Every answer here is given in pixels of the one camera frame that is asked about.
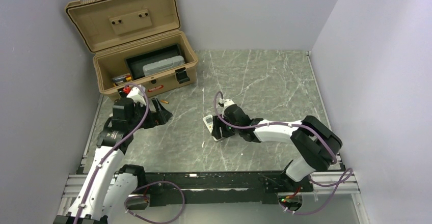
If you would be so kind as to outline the grey plastic case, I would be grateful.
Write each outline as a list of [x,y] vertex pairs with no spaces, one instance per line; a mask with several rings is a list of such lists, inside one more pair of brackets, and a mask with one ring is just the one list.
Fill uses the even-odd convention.
[[181,55],[174,56],[168,59],[163,59],[142,67],[144,76],[150,76],[160,72],[164,72],[175,67],[185,64],[184,57]]

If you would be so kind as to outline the black tray in toolbox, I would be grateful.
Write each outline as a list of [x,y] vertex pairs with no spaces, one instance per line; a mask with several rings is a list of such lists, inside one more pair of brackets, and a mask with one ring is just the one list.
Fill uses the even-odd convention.
[[159,48],[153,51],[145,52],[139,55],[128,57],[125,59],[126,65],[130,71],[133,79],[139,79],[145,77],[143,74],[142,67],[147,64],[151,64],[163,59],[168,59],[174,56],[181,55],[183,53],[180,49],[179,44],[173,44]]

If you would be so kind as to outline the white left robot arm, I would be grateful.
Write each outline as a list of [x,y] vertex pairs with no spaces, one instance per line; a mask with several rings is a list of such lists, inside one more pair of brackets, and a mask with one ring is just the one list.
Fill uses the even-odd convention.
[[150,110],[144,99],[120,98],[98,135],[93,163],[75,201],[54,223],[112,223],[129,194],[147,184],[143,166],[120,166],[133,133],[166,124],[173,116],[156,98]]

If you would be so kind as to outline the tan plastic toolbox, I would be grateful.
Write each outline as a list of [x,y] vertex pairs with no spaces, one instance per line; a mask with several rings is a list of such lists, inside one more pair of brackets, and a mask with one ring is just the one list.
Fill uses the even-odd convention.
[[[76,0],[65,12],[94,54],[100,93],[111,100],[124,94],[124,84],[114,82],[123,74],[133,76],[132,82],[143,85],[149,97],[196,81],[198,57],[180,29],[176,0]],[[184,64],[135,77],[130,63],[167,47],[178,48]]]

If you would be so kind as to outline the pack of batteries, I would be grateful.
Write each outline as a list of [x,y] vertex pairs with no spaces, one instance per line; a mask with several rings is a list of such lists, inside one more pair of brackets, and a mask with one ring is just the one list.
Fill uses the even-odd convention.
[[112,78],[112,83],[114,86],[120,86],[126,82],[132,81],[132,76],[129,73],[119,75]]

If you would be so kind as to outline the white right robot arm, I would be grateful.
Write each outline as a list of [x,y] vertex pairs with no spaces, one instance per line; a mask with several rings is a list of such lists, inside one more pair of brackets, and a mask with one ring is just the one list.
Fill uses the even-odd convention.
[[336,164],[343,145],[335,133],[311,115],[294,122],[252,119],[237,104],[229,103],[211,119],[211,135],[216,140],[237,134],[247,142],[293,143],[300,156],[285,167],[281,176],[281,185],[287,191],[295,190],[311,173]]

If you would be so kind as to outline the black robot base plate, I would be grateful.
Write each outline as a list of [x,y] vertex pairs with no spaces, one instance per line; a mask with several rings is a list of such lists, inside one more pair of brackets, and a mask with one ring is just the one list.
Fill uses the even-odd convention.
[[145,195],[151,207],[171,204],[277,204],[289,195],[313,192],[308,178],[290,182],[283,171],[146,172],[132,194]]

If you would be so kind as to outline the white remote control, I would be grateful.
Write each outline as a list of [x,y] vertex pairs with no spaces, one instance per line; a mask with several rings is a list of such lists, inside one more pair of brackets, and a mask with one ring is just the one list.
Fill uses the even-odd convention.
[[203,122],[214,141],[217,142],[225,138],[223,135],[223,123],[218,116],[207,115],[203,118]]

